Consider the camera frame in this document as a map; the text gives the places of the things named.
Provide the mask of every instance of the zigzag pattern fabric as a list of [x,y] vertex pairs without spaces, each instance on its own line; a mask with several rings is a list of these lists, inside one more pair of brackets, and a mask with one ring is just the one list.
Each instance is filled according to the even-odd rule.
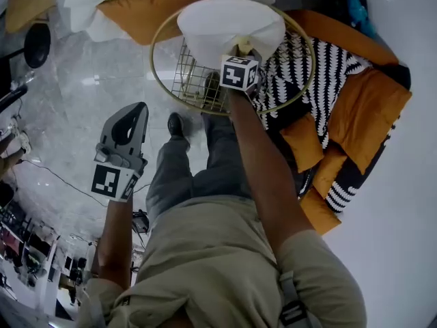
[[[298,99],[311,108],[323,149],[328,145],[327,124],[335,101],[348,75],[358,74],[367,64],[350,52],[329,42],[310,38],[315,51],[316,71],[313,81]],[[265,111],[286,103],[295,97],[307,83],[312,60],[304,38],[297,33],[285,37],[277,52],[260,66],[261,86],[253,104]],[[281,112],[260,115],[266,130],[279,120]]]
[[364,175],[359,171],[358,167],[350,159],[347,159],[343,164],[340,172],[326,196],[326,204],[331,208],[334,213],[341,213],[344,208],[349,204],[353,197],[358,192],[358,189],[365,182],[370,175],[376,162],[380,158],[384,149],[389,144],[389,140],[393,131],[396,129],[396,122],[391,126],[390,131],[387,133],[385,140],[381,143],[379,151],[373,158],[370,166],[366,169]]

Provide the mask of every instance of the khaki shirt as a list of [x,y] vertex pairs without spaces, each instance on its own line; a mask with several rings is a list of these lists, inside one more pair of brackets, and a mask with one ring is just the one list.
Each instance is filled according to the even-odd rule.
[[182,306],[195,327],[279,327],[279,277],[291,274],[323,327],[365,327],[358,285],[315,231],[276,259],[252,201],[195,198],[156,220],[132,288],[88,282],[78,327],[157,327]]

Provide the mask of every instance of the floor tile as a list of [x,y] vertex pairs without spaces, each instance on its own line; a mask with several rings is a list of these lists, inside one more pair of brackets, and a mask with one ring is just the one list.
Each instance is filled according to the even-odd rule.
[[[155,71],[161,80],[174,80],[176,65],[184,38],[178,36],[155,45],[153,61]],[[150,67],[150,46],[143,47],[144,75],[147,80],[154,80]]]
[[57,6],[51,8],[48,11],[48,17],[50,19],[50,28],[52,29],[57,39],[62,39],[65,38],[66,36],[73,34],[71,29],[68,28],[64,23],[64,21],[62,20]]
[[76,33],[59,40],[55,46],[59,88],[68,123],[82,135],[94,132],[102,124],[103,115],[100,119],[99,113],[106,108],[99,101],[94,81],[92,44],[86,33]]
[[106,79],[96,82],[96,102],[100,104],[96,117],[100,127],[121,108],[144,101],[143,77]]
[[143,75],[143,48],[133,40],[95,42],[92,57],[97,80]]
[[200,114],[176,102],[156,81],[145,79],[145,102],[149,107],[149,125],[151,128],[166,128],[172,112],[178,112],[193,123],[192,130],[201,126]]

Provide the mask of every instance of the gray pants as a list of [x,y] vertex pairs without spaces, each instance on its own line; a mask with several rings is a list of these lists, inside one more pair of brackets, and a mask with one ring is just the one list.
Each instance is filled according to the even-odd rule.
[[228,117],[202,114],[208,143],[206,170],[191,174],[188,142],[172,137],[159,151],[145,199],[150,223],[159,214],[194,197],[235,195],[251,199],[234,128]]

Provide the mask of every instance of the white pillow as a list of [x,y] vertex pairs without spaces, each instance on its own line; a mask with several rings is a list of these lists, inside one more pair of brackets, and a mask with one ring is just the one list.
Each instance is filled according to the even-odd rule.
[[250,0],[202,0],[184,8],[178,25],[186,44],[201,66],[220,69],[221,56],[248,36],[266,61],[285,35],[283,17]]

